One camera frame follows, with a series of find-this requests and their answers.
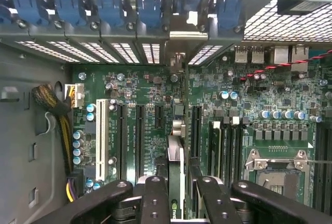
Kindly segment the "empty black RAM slot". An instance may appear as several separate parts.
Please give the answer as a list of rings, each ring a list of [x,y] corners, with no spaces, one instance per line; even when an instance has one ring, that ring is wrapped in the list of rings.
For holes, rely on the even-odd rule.
[[[236,142],[234,152],[234,181],[241,179],[242,172],[242,140],[243,140],[242,125],[236,127]]]
[[[315,160],[320,161],[324,159],[325,147],[325,131],[322,123],[316,124],[316,149]],[[323,174],[324,166],[320,163],[315,164],[315,177],[314,177],[314,208],[322,211],[322,193],[323,193]]]
[[[227,128],[227,151],[226,151],[226,167],[225,182],[229,186],[232,177],[232,151],[233,151],[233,128],[229,124]]]
[[[324,196],[324,213],[331,215],[332,208],[332,125],[328,125],[325,131],[325,148],[324,159],[326,161],[324,165],[325,169],[325,196]]]

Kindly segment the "long black expansion slot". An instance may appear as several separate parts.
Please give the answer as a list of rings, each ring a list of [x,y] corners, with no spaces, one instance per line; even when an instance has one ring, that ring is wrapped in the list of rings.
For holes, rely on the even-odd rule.
[[[144,152],[145,152],[145,105],[136,105],[136,181],[144,175]]]
[[[199,156],[202,107],[193,106],[191,115],[191,156]]]
[[[119,179],[127,179],[127,106],[118,105],[118,173]]]

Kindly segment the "CPU socket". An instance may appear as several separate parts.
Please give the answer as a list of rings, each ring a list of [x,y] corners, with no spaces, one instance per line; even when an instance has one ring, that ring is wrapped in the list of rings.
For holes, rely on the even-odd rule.
[[[251,148],[244,163],[243,179],[311,206],[311,175],[311,166],[304,149],[288,157],[277,157],[263,156],[257,148]]]

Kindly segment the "white expansion slot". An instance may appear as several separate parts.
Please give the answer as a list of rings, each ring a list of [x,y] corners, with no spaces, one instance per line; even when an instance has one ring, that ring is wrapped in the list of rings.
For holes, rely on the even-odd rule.
[[[108,176],[108,142],[109,142],[109,101],[96,100],[96,180],[105,181]]]

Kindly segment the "short black expansion slot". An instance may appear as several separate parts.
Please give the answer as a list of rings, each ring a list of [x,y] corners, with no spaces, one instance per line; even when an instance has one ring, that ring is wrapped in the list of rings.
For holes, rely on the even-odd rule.
[[[155,106],[155,128],[156,129],[161,129],[164,124],[164,109],[163,106],[156,105]]]

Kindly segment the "green motherboard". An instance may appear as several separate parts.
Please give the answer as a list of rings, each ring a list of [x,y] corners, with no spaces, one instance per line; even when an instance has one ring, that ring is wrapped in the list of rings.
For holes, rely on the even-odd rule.
[[[205,66],[196,66],[202,79],[203,102],[209,117],[205,148],[206,170],[231,187],[234,181],[236,127],[242,125],[242,172],[249,150],[257,148],[263,156],[288,157],[304,149],[308,160],[315,160],[316,124],[324,131],[332,125],[332,50],[309,49],[308,71],[292,72],[292,49],[288,46],[288,63],[273,64],[266,48],[264,64],[236,63],[234,51]],[[127,181],[134,186],[144,177],[159,176],[168,183],[168,111],[164,105],[170,68],[165,66],[76,65],[74,84],[85,85],[82,109],[73,111],[73,162],[75,172],[69,177],[68,193],[79,197],[119,179],[118,173],[118,105],[127,106]],[[96,180],[96,100],[109,101],[108,176]],[[144,175],[136,181],[136,105],[145,105]],[[163,106],[164,126],[155,128],[155,106]],[[232,177],[225,182],[227,128],[233,128]],[[315,164],[312,170],[312,205],[314,208]],[[206,218],[198,209],[195,218]]]

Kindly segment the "white power connector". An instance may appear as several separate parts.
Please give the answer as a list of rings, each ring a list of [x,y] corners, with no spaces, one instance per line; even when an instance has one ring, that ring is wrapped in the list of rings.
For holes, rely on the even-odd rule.
[[[85,85],[83,83],[65,84],[65,97],[70,98],[71,108],[84,107]]]

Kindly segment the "silver rear port block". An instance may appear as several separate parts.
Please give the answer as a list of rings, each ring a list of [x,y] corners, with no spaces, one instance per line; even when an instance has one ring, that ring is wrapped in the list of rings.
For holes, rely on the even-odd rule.
[[[305,46],[293,46],[292,49],[292,72],[307,72],[309,48]]]
[[[265,62],[265,50],[262,46],[252,47],[252,63],[264,64]]]
[[[234,47],[234,61],[243,64],[248,62],[248,48],[246,46]]]
[[[276,46],[271,53],[273,64],[288,63],[288,46]]]

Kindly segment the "perforated metal slot cover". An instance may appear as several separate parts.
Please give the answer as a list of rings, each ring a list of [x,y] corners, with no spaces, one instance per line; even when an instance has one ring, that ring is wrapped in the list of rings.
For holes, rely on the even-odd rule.
[[[165,47],[168,36],[159,30],[137,32],[136,46],[146,65],[165,65]]]
[[[225,53],[234,45],[243,40],[244,29],[235,32],[233,29],[211,37],[197,46],[189,55],[189,66],[203,66],[213,61],[219,55]]]
[[[78,60],[36,43],[29,35],[28,28],[21,29],[17,25],[0,25],[0,43],[48,60],[60,63],[78,63]]]
[[[133,32],[104,28],[101,37],[126,64],[143,64]]]
[[[92,55],[101,63],[123,64],[118,53],[100,37],[99,29],[91,30],[83,26],[69,26],[66,27],[64,34],[72,45],[75,43],[77,48]]]
[[[66,37],[64,29],[57,30],[54,26],[32,26],[29,28],[29,35],[36,43],[78,60],[78,63],[104,63],[87,48]]]

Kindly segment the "blue card retention clip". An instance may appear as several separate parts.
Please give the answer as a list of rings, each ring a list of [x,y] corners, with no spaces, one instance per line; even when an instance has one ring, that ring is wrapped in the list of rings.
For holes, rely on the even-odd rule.
[[[13,3],[22,20],[30,24],[39,22],[40,15],[36,0],[13,0]]]
[[[137,0],[139,19],[148,28],[161,26],[161,4],[162,0]]]
[[[234,30],[236,33],[242,28],[241,9],[243,0],[217,0],[216,14],[219,31]]]
[[[82,0],[54,0],[60,19],[72,26],[84,26],[87,16]]]
[[[197,11],[201,0],[177,0],[177,12],[180,14]]]
[[[123,9],[121,0],[96,0],[98,14],[102,21],[112,27],[123,25]]]

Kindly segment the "open black PC case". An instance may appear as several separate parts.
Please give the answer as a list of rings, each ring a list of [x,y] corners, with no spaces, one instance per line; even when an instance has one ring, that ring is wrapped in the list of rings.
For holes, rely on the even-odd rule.
[[[96,0],[82,0],[87,16],[83,27],[100,31],[119,29],[135,34],[163,31],[170,41],[170,22],[177,12],[177,0],[162,0],[161,26],[148,28],[139,19],[137,0],[121,0],[124,23],[112,27],[102,21]],[[219,31],[217,0],[201,0],[197,16],[206,22],[203,43],[228,31]],[[54,0],[36,0],[40,20],[22,20],[13,0],[0,0],[0,25],[72,26],[60,19]],[[274,48],[305,46],[311,50],[332,50],[332,2],[308,0],[243,0],[243,40],[235,46]],[[68,193],[73,162],[73,111],[65,97],[65,84],[74,84],[76,65],[165,66],[170,58],[165,47],[165,65],[60,63],[0,43],[0,224],[32,224],[33,221],[81,198]]]

